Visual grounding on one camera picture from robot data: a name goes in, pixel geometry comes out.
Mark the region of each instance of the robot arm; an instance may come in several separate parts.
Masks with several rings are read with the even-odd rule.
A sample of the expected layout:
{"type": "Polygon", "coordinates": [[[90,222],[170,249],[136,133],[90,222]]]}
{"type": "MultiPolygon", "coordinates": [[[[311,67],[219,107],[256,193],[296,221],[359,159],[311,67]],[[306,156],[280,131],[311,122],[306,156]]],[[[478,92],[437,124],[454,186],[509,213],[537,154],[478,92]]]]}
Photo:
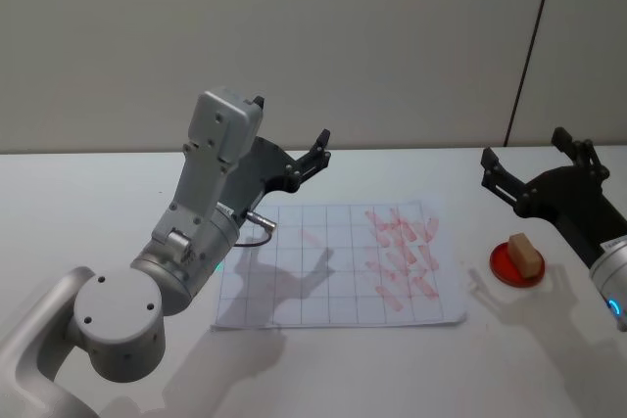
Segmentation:
{"type": "Polygon", "coordinates": [[[565,129],[552,143],[573,162],[523,183],[508,173],[492,149],[483,151],[482,185],[513,207],[520,217],[550,222],[590,269],[590,276],[618,321],[627,327],[627,220],[603,195],[609,171],[590,140],[573,141],[565,129]]]}
{"type": "Polygon", "coordinates": [[[0,416],[96,417],[53,382],[70,350],[84,349],[106,379],[141,379],[163,357],[164,316],[192,302],[245,220],[269,240],[276,224],[256,206],[271,191],[296,192],[330,153],[326,129],[298,160],[257,137],[263,107],[262,97],[249,102],[223,88],[199,97],[174,198],[131,267],[77,268],[0,343],[0,416]]]}

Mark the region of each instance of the cable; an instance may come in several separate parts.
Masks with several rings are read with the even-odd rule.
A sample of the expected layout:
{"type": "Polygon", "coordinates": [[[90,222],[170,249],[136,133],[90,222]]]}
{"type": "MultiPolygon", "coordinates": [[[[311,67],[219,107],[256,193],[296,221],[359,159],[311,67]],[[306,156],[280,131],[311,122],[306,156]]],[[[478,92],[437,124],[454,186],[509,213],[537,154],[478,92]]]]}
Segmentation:
{"type": "Polygon", "coordinates": [[[240,248],[244,248],[244,249],[250,249],[253,247],[260,247],[261,245],[265,245],[267,244],[270,240],[272,240],[272,234],[269,232],[266,232],[267,234],[267,238],[265,238],[264,240],[261,240],[259,242],[253,242],[250,244],[235,244],[233,247],[240,247],[240,248]]]}
{"type": "Polygon", "coordinates": [[[527,69],[529,68],[529,62],[531,61],[531,52],[536,44],[536,35],[538,34],[538,27],[540,26],[540,18],[545,9],[545,0],[540,0],[540,7],[538,7],[538,14],[536,15],[536,22],[533,25],[533,33],[531,34],[531,41],[529,42],[529,48],[527,49],[527,57],[525,58],[525,65],[522,68],[522,75],[520,76],[520,82],[518,83],[518,91],[516,92],[516,98],[513,101],[513,109],[511,110],[511,116],[509,117],[509,124],[507,125],[506,140],[503,143],[503,147],[507,147],[509,144],[509,135],[511,133],[511,127],[513,126],[513,119],[516,116],[516,110],[518,109],[518,102],[520,101],[520,94],[522,93],[522,86],[525,83],[525,77],[527,76],[527,69]]]}

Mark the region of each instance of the gray robot arm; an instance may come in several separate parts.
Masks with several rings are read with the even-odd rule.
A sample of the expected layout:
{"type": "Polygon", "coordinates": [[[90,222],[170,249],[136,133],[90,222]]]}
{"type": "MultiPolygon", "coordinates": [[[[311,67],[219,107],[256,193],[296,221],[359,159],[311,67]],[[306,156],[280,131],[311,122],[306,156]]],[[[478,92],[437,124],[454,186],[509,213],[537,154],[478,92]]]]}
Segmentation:
{"type": "Polygon", "coordinates": [[[174,198],[131,267],[98,275],[77,268],[0,343],[0,416],[96,417],[53,382],[70,350],[85,350],[111,381],[146,376],[165,351],[164,315],[192,302],[244,221],[269,240],[275,224],[255,213],[257,204],[270,191],[296,192],[330,154],[326,130],[298,160],[256,137],[263,107],[262,97],[246,101],[223,88],[199,97],[174,198]]]}

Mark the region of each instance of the red marks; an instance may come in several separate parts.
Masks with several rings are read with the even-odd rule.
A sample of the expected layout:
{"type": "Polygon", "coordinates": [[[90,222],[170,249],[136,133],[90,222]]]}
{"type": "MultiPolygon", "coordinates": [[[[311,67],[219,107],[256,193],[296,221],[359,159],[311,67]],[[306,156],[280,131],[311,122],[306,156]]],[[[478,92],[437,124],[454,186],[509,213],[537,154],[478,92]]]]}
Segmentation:
{"type": "Polygon", "coordinates": [[[429,217],[429,221],[427,222],[427,234],[429,235],[429,241],[435,238],[435,234],[438,232],[438,227],[440,227],[440,219],[437,217],[429,217]]]}
{"type": "Polygon", "coordinates": [[[370,233],[374,236],[379,245],[385,249],[390,246],[390,240],[381,232],[370,229],[370,233]]]}
{"type": "Polygon", "coordinates": [[[424,258],[424,261],[427,263],[429,269],[435,270],[440,267],[440,263],[438,263],[438,260],[435,258],[435,256],[431,254],[428,245],[420,245],[418,246],[418,249],[420,250],[420,254],[424,258]]]}
{"type": "Polygon", "coordinates": [[[413,228],[418,233],[423,242],[429,243],[435,238],[435,234],[438,232],[440,226],[440,219],[437,217],[429,217],[426,227],[422,222],[416,222],[413,224],[413,228]]]}
{"type": "Polygon", "coordinates": [[[391,271],[382,266],[378,261],[367,261],[365,265],[374,273],[381,273],[381,276],[390,282],[396,284],[406,296],[411,296],[410,285],[408,284],[408,275],[400,272],[391,271]]]}
{"type": "Polygon", "coordinates": [[[401,251],[401,254],[403,255],[403,258],[405,259],[405,262],[407,264],[415,264],[418,261],[418,258],[415,257],[415,255],[411,252],[410,248],[407,245],[402,244],[399,247],[399,250],[401,251]]]}
{"type": "Polygon", "coordinates": [[[401,226],[401,228],[403,230],[403,237],[408,239],[410,242],[415,242],[416,241],[417,237],[415,236],[415,234],[411,230],[411,227],[410,227],[409,224],[403,224],[401,226]]]}
{"type": "Polygon", "coordinates": [[[387,229],[388,224],[371,210],[367,210],[365,216],[372,222],[372,225],[374,225],[377,231],[384,232],[387,229]]]}
{"type": "MultiPolygon", "coordinates": [[[[383,265],[383,260],[379,259],[376,249],[366,253],[365,266],[373,273],[380,273],[382,280],[390,283],[388,284],[390,289],[395,290],[401,296],[411,298],[412,291],[417,288],[419,293],[414,293],[414,296],[423,295],[430,300],[437,299],[439,297],[437,291],[424,279],[424,276],[429,270],[439,268],[438,260],[431,254],[427,244],[434,239],[440,220],[437,217],[430,217],[426,224],[408,222],[401,217],[397,209],[390,209],[389,222],[371,210],[367,210],[365,216],[372,223],[370,229],[372,236],[380,247],[388,249],[385,251],[385,259],[392,268],[388,269],[383,265]],[[407,245],[407,242],[415,242],[418,237],[425,243],[417,248],[428,269],[418,263],[417,255],[407,245]]],[[[396,311],[403,309],[403,304],[388,288],[377,285],[374,281],[371,283],[376,293],[389,307],[396,311]]]]}
{"type": "Polygon", "coordinates": [[[400,229],[401,234],[404,238],[413,242],[416,240],[415,234],[411,230],[410,223],[404,217],[401,217],[398,209],[390,209],[392,212],[392,225],[396,226],[400,229]]]}
{"type": "Polygon", "coordinates": [[[401,304],[401,302],[396,299],[392,295],[392,293],[390,293],[390,291],[388,291],[385,287],[377,286],[376,288],[374,288],[374,290],[376,291],[376,294],[383,298],[383,301],[387,303],[392,308],[392,310],[396,312],[400,312],[401,310],[403,310],[403,305],[401,304]]]}
{"type": "Polygon", "coordinates": [[[414,276],[413,278],[411,278],[411,283],[414,284],[414,286],[418,288],[420,292],[424,294],[428,299],[433,300],[439,297],[438,293],[435,292],[435,290],[427,281],[425,281],[424,278],[414,276]]]}
{"type": "Polygon", "coordinates": [[[390,261],[390,263],[392,263],[392,265],[404,276],[410,276],[410,269],[407,267],[405,260],[402,259],[400,255],[393,252],[387,252],[385,255],[387,256],[388,261],[390,261]]]}
{"type": "Polygon", "coordinates": [[[324,247],[324,244],[320,239],[318,239],[314,234],[308,232],[307,230],[301,230],[301,234],[303,235],[303,240],[313,245],[314,247],[324,247]]]}

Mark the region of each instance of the blue light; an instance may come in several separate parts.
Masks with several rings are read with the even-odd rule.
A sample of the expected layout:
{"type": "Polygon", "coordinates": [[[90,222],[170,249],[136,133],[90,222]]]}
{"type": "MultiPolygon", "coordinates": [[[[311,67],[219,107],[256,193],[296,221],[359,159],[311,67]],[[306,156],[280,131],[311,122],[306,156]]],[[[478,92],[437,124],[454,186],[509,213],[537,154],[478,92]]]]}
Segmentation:
{"type": "Polygon", "coordinates": [[[609,305],[609,307],[613,310],[616,316],[620,315],[620,305],[618,305],[617,301],[615,301],[614,299],[610,299],[607,301],[607,305],[609,305]]]}

